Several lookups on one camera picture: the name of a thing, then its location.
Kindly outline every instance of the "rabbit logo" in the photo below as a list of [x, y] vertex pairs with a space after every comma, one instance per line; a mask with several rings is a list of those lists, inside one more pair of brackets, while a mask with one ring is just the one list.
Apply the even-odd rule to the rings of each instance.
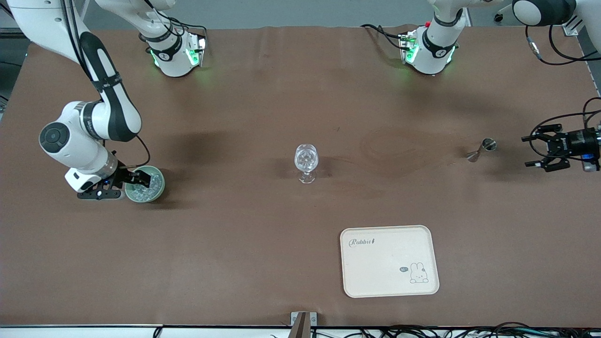
[[411, 281], [414, 283], [428, 283], [428, 274], [423, 263], [411, 263]]

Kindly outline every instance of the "floor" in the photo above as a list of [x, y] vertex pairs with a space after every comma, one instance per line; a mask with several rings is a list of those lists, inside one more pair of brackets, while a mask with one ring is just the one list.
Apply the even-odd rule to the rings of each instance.
[[[89, 29], [133, 29], [122, 18], [101, 9], [94, 0], [75, 0], [82, 11], [84, 4], [84, 22]], [[506, 12], [501, 23], [493, 18], [495, 13], [510, 0], [491, 7], [469, 10], [473, 26], [518, 25], [519, 23]], [[432, 19], [432, 7], [426, 0], [405, 1], [399, 4], [392, 0], [179, 0], [170, 16], [182, 22], [202, 24], [209, 29], [259, 28], [263, 26], [359, 26], [373, 23], [382, 26], [399, 26], [405, 23], [423, 24]], [[0, 27], [15, 26], [14, 21], [0, 10]], [[578, 37], [585, 52], [594, 48], [583, 30]], [[26, 56], [29, 41], [26, 39], [0, 38], [0, 61], [22, 64]], [[571, 51], [579, 55], [580, 51]], [[601, 80], [601, 61], [589, 63], [595, 78]], [[0, 63], [0, 95], [7, 99], [19, 74], [19, 67]], [[0, 118], [2, 114], [0, 97]]]

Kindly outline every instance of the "table surface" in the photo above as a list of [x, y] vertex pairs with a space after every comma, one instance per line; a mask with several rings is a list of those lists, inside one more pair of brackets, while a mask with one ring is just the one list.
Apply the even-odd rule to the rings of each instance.
[[[546, 29], [531, 31], [557, 61]], [[206, 67], [168, 78], [137, 34], [98, 36], [165, 196], [76, 198], [37, 138], [97, 94], [32, 46], [0, 125], [0, 322], [278, 324], [311, 310], [324, 325], [601, 325], [600, 176], [525, 168], [537, 156], [520, 141], [596, 95], [585, 64], [543, 65], [522, 28], [466, 28], [432, 77], [372, 31], [263, 28], [210, 31]], [[498, 150], [468, 162], [485, 137]], [[300, 143], [320, 155], [310, 185], [296, 179]], [[145, 158], [137, 142], [107, 147]], [[341, 231], [411, 224], [432, 232], [438, 293], [349, 298]]]

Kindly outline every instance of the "glass base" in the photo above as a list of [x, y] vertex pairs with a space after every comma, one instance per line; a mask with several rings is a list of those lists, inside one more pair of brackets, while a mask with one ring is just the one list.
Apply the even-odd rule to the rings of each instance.
[[299, 181], [303, 184], [313, 183], [315, 181], [315, 171], [310, 171], [308, 173], [303, 173], [302, 171], [299, 173]]

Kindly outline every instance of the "white tray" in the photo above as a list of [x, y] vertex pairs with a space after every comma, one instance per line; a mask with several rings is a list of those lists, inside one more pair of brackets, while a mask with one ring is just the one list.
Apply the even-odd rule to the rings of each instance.
[[424, 226], [346, 229], [340, 251], [344, 291], [352, 298], [438, 291], [432, 235]]

